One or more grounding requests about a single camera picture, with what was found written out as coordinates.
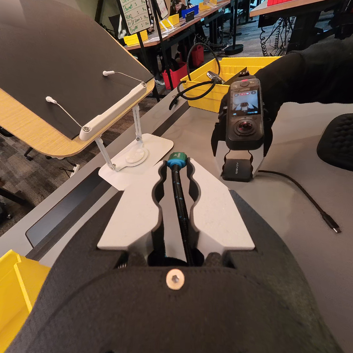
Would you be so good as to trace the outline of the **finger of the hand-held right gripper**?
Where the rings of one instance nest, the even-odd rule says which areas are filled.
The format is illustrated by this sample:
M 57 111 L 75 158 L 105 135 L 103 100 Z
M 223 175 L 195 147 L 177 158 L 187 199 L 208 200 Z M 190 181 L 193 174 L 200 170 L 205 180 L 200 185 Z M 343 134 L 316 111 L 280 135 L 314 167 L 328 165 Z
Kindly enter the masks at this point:
M 224 165 L 226 163 L 226 155 L 230 152 L 226 142 L 219 140 L 216 148 L 216 165 L 219 172 L 219 176 L 223 175 Z
M 264 160 L 264 148 L 258 148 L 256 150 L 249 150 L 250 157 L 250 169 L 252 176 L 256 176 L 260 166 Z

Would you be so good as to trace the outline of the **black hdmi switch with cable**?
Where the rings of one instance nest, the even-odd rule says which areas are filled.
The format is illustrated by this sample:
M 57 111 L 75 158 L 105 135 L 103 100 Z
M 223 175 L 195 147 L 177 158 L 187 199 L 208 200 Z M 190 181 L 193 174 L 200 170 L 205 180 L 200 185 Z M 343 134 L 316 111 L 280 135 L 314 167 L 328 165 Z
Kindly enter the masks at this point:
M 298 183 L 292 177 L 275 171 L 270 170 L 259 170 L 260 173 L 265 174 L 273 174 L 284 177 L 292 182 L 310 201 L 310 203 L 316 208 L 316 210 L 320 213 L 324 222 L 332 229 L 336 234 L 341 233 L 340 226 L 335 222 L 335 220 L 327 214 L 322 207 L 312 198 L 312 196 L 302 187 L 300 183 Z M 229 159 L 225 161 L 223 166 L 223 171 L 221 176 L 226 181 L 234 181 L 234 182 L 250 182 L 253 179 L 252 174 L 252 165 L 249 160 L 245 159 Z
M 219 63 L 219 60 L 216 56 L 216 54 L 214 53 L 214 51 L 212 50 L 212 48 L 206 44 L 206 43 L 201 43 L 201 42 L 198 42 L 196 44 L 194 44 L 191 49 L 189 50 L 189 53 L 188 53 L 188 56 L 187 56 L 187 60 L 186 60 L 186 64 L 187 64 L 187 73 L 188 73 L 188 80 L 191 82 L 191 76 L 190 76 L 190 69 L 189 69 L 189 59 L 190 59 L 190 56 L 191 56 L 191 52 L 193 50 L 193 48 L 195 46 L 197 46 L 198 44 L 200 45 L 203 45 L 204 47 L 206 47 L 207 49 L 210 50 L 210 52 L 212 53 L 214 59 L 216 60 L 216 63 L 217 63 L 217 66 L 218 66 L 218 73 L 212 73 L 211 74 L 211 79 L 209 81 L 204 81 L 204 82 L 200 82 L 200 83 L 196 83 L 186 89 L 184 89 L 183 91 L 180 90 L 180 86 L 184 83 L 187 82 L 187 80 L 181 80 L 177 86 L 177 91 L 178 93 L 174 96 L 173 100 L 171 101 L 170 105 L 169 105 L 169 110 L 171 110 L 177 103 L 178 103 L 178 100 L 179 98 L 183 98 L 185 100 L 188 100 L 188 101 L 195 101 L 195 100 L 199 100 L 199 99 L 202 99 L 204 98 L 206 95 L 208 95 L 212 90 L 213 88 L 216 86 L 216 84 L 222 84 L 223 83 L 223 80 L 222 78 L 220 77 L 220 63 Z M 209 85 L 210 84 L 210 87 L 204 91 L 201 95 L 199 96 L 196 96 L 196 97 L 188 97 L 186 96 L 185 94 L 195 88 L 199 88 L 201 86 L 205 86 L 205 85 Z

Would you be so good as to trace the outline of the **wood-edged dark board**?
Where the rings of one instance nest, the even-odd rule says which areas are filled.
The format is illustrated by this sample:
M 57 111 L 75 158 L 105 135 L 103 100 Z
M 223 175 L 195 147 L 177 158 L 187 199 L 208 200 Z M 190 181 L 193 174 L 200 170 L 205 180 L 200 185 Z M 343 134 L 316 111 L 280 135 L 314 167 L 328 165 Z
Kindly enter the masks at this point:
M 58 1 L 1 1 L 1 127 L 69 157 L 152 92 L 152 74 L 99 24 Z

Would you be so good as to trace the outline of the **whiteboard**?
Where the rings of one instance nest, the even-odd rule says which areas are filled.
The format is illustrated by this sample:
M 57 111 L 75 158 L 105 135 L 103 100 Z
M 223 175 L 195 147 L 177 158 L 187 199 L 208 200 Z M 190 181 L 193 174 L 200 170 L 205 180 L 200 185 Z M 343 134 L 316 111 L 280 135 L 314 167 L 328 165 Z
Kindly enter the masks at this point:
M 168 6 L 165 0 L 155 0 L 156 3 L 156 11 L 160 18 L 160 20 L 164 20 L 168 17 Z
M 147 30 L 151 26 L 146 0 L 117 0 L 128 35 Z

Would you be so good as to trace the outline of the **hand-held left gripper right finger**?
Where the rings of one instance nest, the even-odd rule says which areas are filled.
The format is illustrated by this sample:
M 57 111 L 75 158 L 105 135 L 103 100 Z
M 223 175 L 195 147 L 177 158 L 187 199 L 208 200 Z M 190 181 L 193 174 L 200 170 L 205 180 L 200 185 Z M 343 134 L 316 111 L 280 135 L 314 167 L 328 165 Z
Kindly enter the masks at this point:
M 255 244 L 230 190 L 194 159 L 187 160 L 189 195 L 194 203 L 189 215 L 189 242 L 206 258 L 229 250 L 253 250 Z

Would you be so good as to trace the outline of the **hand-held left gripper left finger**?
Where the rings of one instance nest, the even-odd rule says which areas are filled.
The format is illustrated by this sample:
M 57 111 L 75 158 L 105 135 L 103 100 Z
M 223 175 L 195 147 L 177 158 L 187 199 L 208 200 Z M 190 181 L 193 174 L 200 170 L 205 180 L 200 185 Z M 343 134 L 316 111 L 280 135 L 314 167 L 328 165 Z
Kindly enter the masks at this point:
M 161 199 L 167 162 L 159 161 L 123 192 L 97 247 L 128 252 L 165 251 Z

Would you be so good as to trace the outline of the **red storage bin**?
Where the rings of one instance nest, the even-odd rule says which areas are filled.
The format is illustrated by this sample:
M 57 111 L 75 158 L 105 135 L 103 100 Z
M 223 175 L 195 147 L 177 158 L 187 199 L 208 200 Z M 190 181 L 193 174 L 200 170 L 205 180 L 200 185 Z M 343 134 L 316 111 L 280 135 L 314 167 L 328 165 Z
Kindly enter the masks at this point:
M 173 83 L 173 87 L 176 88 L 177 85 L 179 84 L 179 82 L 181 80 L 183 80 L 184 77 L 188 77 L 188 73 L 187 73 L 187 64 L 185 62 L 176 62 L 179 65 L 179 69 L 176 71 L 173 71 L 170 69 L 170 77 Z M 170 90 L 170 82 L 169 82 L 169 77 L 167 74 L 167 71 L 164 70 L 162 72 L 162 77 L 164 79 L 164 83 L 165 83 L 165 88 L 166 90 Z
M 191 52 L 192 57 L 192 67 L 199 68 L 204 64 L 204 47 L 198 44 L 195 46 Z

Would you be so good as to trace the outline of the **white metal board stand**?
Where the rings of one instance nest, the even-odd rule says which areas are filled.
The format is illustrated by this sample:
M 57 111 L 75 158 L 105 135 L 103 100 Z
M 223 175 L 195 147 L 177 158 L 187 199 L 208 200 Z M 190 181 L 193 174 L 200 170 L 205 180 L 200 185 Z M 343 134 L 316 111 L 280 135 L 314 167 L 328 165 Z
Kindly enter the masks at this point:
M 80 140 L 86 142 L 94 136 L 96 137 L 95 142 L 105 160 L 105 164 L 99 169 L 99 176 L 117 190 L 123 191 L 131 183 L 135 182 L 140 175 L 143 175 L 158 163 L 173 148 L 174 143 L 169 139 L 142 133 L 138 101 L 147 92 L 147 84 L 138 78 L 121 72 L 103 71 L 104 77 L 113 74 L 126 76 L 135 80 L 138 84 L 129 93 L 126 93 L 122 99 L 112 105 L 112 107 L 94 117 L 84 126 L 81 126 L 52 97 L 47 96 L 46 101 L 58 105 L 81 128 L 79 134 Z M 135 139 L 121 150 L 121 152 L 110 158 L 99 133 L 131 105 L 135 123 Z

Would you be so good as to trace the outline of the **black bin divider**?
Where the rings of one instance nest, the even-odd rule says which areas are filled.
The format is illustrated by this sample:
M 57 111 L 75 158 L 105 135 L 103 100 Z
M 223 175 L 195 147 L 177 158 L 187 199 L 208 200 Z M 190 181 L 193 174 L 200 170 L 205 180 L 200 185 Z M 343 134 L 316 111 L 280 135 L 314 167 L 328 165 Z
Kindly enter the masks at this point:
M 233 82 L 244 80 L 248 76 L 249 76 L 249 71 L 248 71 L 247 67 L 245 67 L 242 70 L 240 70 L 238 73 L 236 73 L 234 76 L 232 76 L 230 79 L 223 82 L 222 85 L 230 86 Z

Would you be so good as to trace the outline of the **black round-base floor stand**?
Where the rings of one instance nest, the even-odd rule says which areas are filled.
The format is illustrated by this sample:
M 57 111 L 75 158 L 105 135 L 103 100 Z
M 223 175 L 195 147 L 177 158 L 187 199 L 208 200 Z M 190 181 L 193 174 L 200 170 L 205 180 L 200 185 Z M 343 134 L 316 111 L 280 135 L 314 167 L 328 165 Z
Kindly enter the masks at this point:
M 237 27 L 237 10 L 238 10 L 238 0 L 234 0 L 233 6 L 233 38 L 232 44 L 228 45 L 224 49 L 224 54 L 227 56 L 240 54 L 244 50 L 244 45 L 236 43 L 236 27 Z

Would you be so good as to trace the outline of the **person's right forearm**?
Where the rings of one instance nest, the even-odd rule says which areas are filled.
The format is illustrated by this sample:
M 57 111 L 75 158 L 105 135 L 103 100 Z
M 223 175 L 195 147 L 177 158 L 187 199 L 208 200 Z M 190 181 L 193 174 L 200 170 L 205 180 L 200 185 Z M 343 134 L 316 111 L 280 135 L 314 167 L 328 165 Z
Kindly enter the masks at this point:
M 330 38 L 264 67 L 283 77 L 283 104 L 352 104 L 353 39 Z

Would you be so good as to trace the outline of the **black round stool seat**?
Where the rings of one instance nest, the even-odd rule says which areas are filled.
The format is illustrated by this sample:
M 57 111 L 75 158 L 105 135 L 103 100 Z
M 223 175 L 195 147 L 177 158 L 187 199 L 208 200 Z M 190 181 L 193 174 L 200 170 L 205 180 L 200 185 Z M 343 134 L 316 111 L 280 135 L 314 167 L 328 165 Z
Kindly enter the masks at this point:
M 353 171 L 353 114 L 334 118 L 324 130 L 316 149 L 318 157 L 335 167 Z

